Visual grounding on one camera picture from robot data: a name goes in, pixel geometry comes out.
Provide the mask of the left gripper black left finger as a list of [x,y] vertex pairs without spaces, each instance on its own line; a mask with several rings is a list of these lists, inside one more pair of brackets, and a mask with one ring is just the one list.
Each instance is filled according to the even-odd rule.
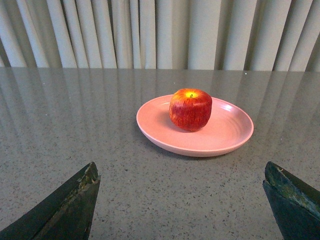
[[2,240],[87,240],[101,177],[87,164],[25,215],[0,232]]

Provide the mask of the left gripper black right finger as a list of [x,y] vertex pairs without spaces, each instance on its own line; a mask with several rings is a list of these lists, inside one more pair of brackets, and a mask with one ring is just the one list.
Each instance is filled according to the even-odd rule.
[[263,189],[285,240],[320,238],[320,192],[269,161]]

